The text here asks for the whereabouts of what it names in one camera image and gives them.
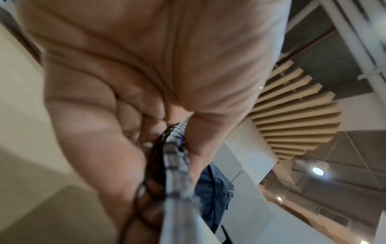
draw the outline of human palm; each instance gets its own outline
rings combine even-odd
[[[130,215],[144,151],[186,128],[197,180],[256,101],[283,41],[289,0],[18,0],[44,47],[45,103],[72,166],[115,223]]]

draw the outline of hand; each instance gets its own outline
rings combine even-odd
[[[252,108],[279,56],[289,0],[18,0],[45,48],[45,104],[71,165],[117,226],[143,180],[143,148],[186,128],[197,181]]]

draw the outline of ceiling light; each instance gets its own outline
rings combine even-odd
[[[321,168],[317,168],[317,167],[313,167],[312,168],[312,171],[317,174],[317,175],[320,175],[320,176],[323,176],[324,175],[324,171],[321,169]]]

